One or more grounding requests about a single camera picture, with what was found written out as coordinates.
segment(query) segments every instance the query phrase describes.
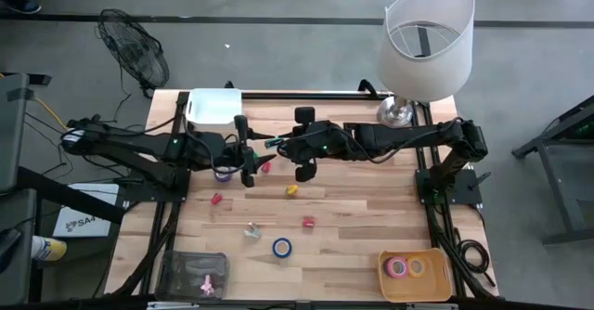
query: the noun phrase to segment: orange tray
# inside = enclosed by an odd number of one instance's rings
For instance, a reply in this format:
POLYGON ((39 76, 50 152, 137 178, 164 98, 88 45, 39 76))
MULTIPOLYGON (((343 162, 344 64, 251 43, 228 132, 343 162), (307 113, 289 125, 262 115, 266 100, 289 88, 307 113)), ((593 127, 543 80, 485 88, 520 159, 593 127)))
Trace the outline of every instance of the orange tray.
POLYGON ((411 252, 380 253, 378 261, 378 278, 380 279, 381 293, 386 300, 392 303, 408 302, 442 302, 452 296, 452 281, 446 255, 439 249, 411 252), (391 278, 383 270, 383 264, 392 257, 420 258, 424 263, 424 274, 414 278, 391 278))

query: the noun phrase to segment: wooden tabletop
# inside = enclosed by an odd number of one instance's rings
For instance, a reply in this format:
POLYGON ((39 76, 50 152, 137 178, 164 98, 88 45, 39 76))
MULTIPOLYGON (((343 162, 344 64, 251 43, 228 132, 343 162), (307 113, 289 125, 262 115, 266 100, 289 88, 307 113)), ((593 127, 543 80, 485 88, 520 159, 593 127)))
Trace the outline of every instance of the wooden tabletop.
MULTIPOLYGON (((147 128, 173 116, 178 92, 155 92, 147 128)), ((379 105, 378 101, 337 100, 243 102, 250 127, 270 135, 288 133, 296 125, 296 107, 313 106, 318 120, 342 124, 376 122, 379 105)), ((432 112, 435 123, 454 118, 453 97, 433 102, 432 112)), ((153 133, 170 131, 171 126, 166 126, 153 133)), ((274 153, 265 149, 264 141, 250 145, 261 156, 274 153)), ((447 152, 440 147, 442 159, 447 152)), ((245 188, 237 175, 221 184, 212 172, 194 173, 174 248, 223 252, 230 260, 226 299, 384 301, 376 269, 379 253, 431 248, 426 214, 414 184, 413 174, 418 169, 414 149, 404 149, 380 165, 318 160, 317 175, 307 183, 295 182, 294 169, 289 160, 277 156, 270 173, 258 174, 252 188, 245 188), (295 198, 285 194, 289 185, 299 186, 295 198), (210 199, 216 192, 224 199, 212 206, 210 199), (315 217, 314 229, 302 228, 304 216, 315 217), (262 231, 260 239, 243 235, 250 222, 262 231), (272 242, 280 237, 288 238, 293 246, 287 259, 278 259, 271 252, 272 242)), ((140 203, 124 217, 106 292, 120 287, 144 256, 155 206, 140 203)), ((452 219, 463 239, 475 239, 488 249, 477 212, 453 206, 452 219)), ((153 271, 151 289, 157 271, 153 271)), ((494 276, 492 268, 489 273, 494 276)), ((483 276, 476 277, 487 287, 483 276)))

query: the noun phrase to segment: electric fan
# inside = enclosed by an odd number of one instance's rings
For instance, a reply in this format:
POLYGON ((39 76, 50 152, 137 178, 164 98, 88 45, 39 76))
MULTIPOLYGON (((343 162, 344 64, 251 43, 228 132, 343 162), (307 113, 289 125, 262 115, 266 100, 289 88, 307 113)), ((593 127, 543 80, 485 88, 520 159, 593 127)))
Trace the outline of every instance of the electric fan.
POLYGON ((148 90, 163 87, 169 80, 169 67, 161 42, 149 35, 132 17, 119 9, 104 9, 97 25, 101 39, 120 66, 139 83, 145 97, 148 90))

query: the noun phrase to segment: gray floor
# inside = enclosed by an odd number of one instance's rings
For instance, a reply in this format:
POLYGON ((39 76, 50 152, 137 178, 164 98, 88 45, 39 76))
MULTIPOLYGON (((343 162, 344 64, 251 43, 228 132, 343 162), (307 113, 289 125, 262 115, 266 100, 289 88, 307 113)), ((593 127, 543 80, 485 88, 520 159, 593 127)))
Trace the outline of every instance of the gray floor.
MULTIPOLYGON (((118 7, 132 14, 378 18, 392 0, 38 0, 46 13, 97 13, 118 7)), ((594 0, 477 0, 477 19, 592 20, 594 0)), ((381 30, 365 26, 146 24, 163 43, 171 68, 168 88, 352 90, 375 77, 381 30)), ((594 30, 475 31, 473 72, 456 94, 461 116, 484 128, 490 149, 475 165, 492 172, 482 184, 484 216, 499 290, 514 301, 594 307, 594 242, 543 248, 562 231, 540 160, 515 161, 510 150, 592 94, 594 30)), ((54 77, 38 95, 63 119, 112 117, 123 94, 119 71, 92 23, 0 21, 0 70, 54 77)), ((120 112, 122 126, 143 123, 149 110, 135 82, 120 112)), ((30 112, 51 121, 31 104, 30 112)), ((57 135, 40 129, 57 140, 57 135)), ((54 148, 26 131, 21 163, 43 171, 57 162, 54 148)), ((69 183, 110 177, 79 158, 69 183)), ((54 175, 66 170, 55 171, 54 175)), ((48 274, 47 299, 89 296, 105 256, 48 274)))

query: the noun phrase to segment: lamp base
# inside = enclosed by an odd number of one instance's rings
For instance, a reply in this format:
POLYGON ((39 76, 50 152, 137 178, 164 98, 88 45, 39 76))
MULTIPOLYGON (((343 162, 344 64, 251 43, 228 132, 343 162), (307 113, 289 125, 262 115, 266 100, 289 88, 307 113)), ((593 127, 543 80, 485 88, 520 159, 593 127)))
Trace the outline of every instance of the lamp base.
POLYGON ((400 97, 385 98, 378 110, 378 121, 391 128, 407 125, 412 119, 412 106, 400 97))

